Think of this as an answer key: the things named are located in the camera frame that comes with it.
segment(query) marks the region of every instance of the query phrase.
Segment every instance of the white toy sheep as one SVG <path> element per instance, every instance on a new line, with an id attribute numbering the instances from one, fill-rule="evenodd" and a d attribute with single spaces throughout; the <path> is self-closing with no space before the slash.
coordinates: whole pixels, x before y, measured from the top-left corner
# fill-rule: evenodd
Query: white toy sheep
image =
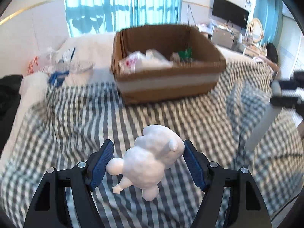
<path id="1" fill-rule="evenodd" d="M 119 194 L 134 185 L 142 189 L 146 201 L 151 201 L 159 193 L 157 184 L 164 177 L 165 170 L 183 155 L 184 143 L 171 129 L 161 125 L 147 126 L 142 134 L 122 159 L 110 160 L 106 171 L 113 176 L 123 175 L 119 184 L 113 187 L 113 193 Z"/>

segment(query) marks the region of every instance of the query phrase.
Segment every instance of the wall trim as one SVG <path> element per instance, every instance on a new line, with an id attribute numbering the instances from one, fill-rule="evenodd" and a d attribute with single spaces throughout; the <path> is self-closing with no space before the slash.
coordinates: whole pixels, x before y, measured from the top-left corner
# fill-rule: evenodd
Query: wall trim
<path id="1" fill-rule="evenodd" d="M 24 11 L 27 11 L 27 10 L 30 10 L 30 9 L 35 8 L 37 6 L 40 6 L 40 5 L 43 5 L 43 4 L 46 4 L 46 3 L 51 3 L 51 2 L 54 2 L 54 1 L 58 1 L 58 0 L 47 0 L 47 1 L 39 2 L 39 3 L 36 3 L 34 5 L 22 8 L 22 9 L 18 10 L 17 12 L 15 12 L 15 13 L 9 15 L 8 17 L 4 18 L 2 21 L 0 21 L 0 25 L 4 24 L 5 22 L 9 21 L 10 19 L 14 18 L 15 16 L 21 14 Z"/>
<path id="2" fill-rule="evenodd" d="M 212 9 L 212 7 L 209 7 L 209 6 L 206 6 L 206 5 L 201 5 L 201 4 L 195 3 L 195 2 L 188 2 L 188 1 L 185 1 L 185 0 L 182 0 L 182 2 Z"/>

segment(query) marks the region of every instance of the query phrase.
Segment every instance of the green object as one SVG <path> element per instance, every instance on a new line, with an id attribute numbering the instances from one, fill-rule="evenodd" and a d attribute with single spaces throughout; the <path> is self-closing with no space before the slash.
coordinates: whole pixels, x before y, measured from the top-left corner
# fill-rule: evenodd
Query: green object
<path id="1" fill-rule="evenodd" d="M 185 51 L 179 51 L 178 55 L 179 55 L 181 61 L 188 61 L 189 59 L 191 59 L 192 49 L 188 48 Z"/>

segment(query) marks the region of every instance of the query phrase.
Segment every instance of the blue gripper pad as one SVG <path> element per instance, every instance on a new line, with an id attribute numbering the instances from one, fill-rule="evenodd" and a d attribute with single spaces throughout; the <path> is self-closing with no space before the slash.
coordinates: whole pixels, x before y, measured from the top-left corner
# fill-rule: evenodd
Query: blue gripper pad
<path id="1" fill-rule="evenodd" d="M 186 165 L 190 171 L 191 177 L 197 187 L 199 187 L 202 191 L 206 190 L 207 184 L 204 180 L 204 171 L 202 167 L 200 166 L 199 161 L 194 156 L 194 153 L 191 151 L 190 147 L 194 148 L 192 143 L 189 141 L 185 141 L 185 152 L 183 154 L 183 157 L 185 159 Z"/>
<path id="2" fill-rule="evenodd" d="M 98 152 L 92 153 L 87 160 L 88 168 L 85 183 L 90 191 L 94 191 L 101 184 L 105 175 L 105 167 L 113 158 L 114 144 L 105 140 Z"/>

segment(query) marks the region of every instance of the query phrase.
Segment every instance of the blue curtain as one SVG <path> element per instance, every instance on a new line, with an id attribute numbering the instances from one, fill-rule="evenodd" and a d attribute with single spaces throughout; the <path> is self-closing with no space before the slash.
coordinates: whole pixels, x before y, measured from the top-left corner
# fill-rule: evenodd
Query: blue curtain
<path id="1" fill-rule="evenodd" d="M 65 0 L 72 37 L 180 22 L 182 0 Z"/>
<path id="2" fill-rule="evenodd" d="M 282 9 L 282 0 L 256 0 L 253 17 L 258 18 L 263 26 L 264 38 L 261 44 L 269 42 L 278 46 L 282 33 Z"/>

